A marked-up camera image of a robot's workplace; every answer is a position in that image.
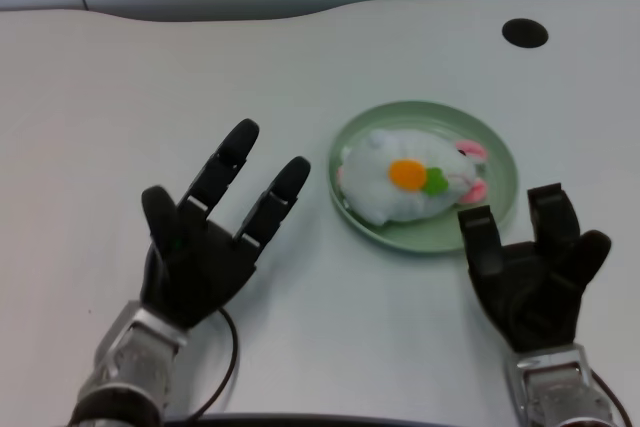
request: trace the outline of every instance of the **orange felt patch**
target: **orange felt patch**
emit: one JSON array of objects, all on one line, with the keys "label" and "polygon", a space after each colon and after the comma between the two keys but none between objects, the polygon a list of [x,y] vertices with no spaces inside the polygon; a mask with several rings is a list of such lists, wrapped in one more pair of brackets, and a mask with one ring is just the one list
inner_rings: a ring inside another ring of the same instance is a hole
[{"label": "orange felt patch", "polygon": [[417,160],[396,160],[389,167],[389,179],[396,187],[417,192],[427,183],[427,169]]}]

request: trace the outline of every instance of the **silver metal wrist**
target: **silver metal wrist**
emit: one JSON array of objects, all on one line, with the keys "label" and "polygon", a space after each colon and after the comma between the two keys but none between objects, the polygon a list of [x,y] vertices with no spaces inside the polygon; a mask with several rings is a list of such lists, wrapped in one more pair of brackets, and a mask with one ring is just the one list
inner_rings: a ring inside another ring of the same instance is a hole
[{"label": "silver metal wrist", "polygon": [[507,373],[523,426],[615,427],[581,345],[516,354]]},{"label": "silver metal wrist", "polygon": [[129,302],[100,342],[95,369],[80,389],[78,400],[104,389],[129,390],[148,399],[162,416],[173,359],[186,343],[185,331],[139,302]]}]

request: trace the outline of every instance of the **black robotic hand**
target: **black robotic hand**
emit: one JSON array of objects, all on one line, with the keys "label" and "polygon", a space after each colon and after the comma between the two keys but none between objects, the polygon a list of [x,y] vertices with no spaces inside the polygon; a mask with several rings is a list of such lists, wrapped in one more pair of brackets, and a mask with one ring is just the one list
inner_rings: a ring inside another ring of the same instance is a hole
[{"label": "black robotic hand", "polygon": [[142,194],[152,244],[140,292],[142,305],[190,329],[227,303],[255,272],[254,263],[296,202],[309,175],[302,157],[291,160],[235,236],[207,220],[246,161],[258,126],[240,122],[209,158],[176,206],[159,186]]},{"label": "black robotic hand", "polygon": [[458,214],[473,287],[516,352],[573,342],[582,294],[611,248],[601,232],[580,235],[560,184],[528,196],[534,242],[503,247],[488,206]]}]

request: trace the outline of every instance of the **table surface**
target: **table surface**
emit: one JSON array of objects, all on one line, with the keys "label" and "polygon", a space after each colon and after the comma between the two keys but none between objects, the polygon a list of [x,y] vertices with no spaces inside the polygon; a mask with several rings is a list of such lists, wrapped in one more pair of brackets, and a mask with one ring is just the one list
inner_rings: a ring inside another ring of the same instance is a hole
[{"label": "table surface", "polygon": [[[507,43],[502,25],[518,17],[545,25],[549,42]],[[313,169],[228,305],[241,359],[211,412],[515,425],[504,344],[464,257],[385,250],[331,205],[333,136],[372,106],[408,99],[463,109],[510,146],[522,190],[504,242],[532,237],[525,189],[557,181],[583,228],[613,238],[577,341],[640,418],[638,32],[640,0],[391,0],[182,24],[0,14],[0,424],[66,422],[95,347],[141,285],[140,193],[162,184],[179,198],[250,117],[261,134],[217,222],[237,229],[293,156]],[[229,354],[221,318],[196,328],[169,412],[203,402]]]}]

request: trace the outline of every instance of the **pink ear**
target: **pink ear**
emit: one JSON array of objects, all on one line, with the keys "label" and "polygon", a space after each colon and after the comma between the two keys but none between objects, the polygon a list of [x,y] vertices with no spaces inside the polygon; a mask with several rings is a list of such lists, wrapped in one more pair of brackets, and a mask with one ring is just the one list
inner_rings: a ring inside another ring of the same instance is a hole
[{"label": "pink ear", "polygon": [[461,150],[476,161],[486,162],[489,158],[487,149],[475,140],[459,140],[456,142],[456,149]]},{"label": "pink ear", "polygon": [[458,203],[459,204],[475,204],[477,202],[482,202],[487,198],[488,192],[487,183],[482,179],[476,179],[473,183],[473,187],[467,195],[462,197]]}]

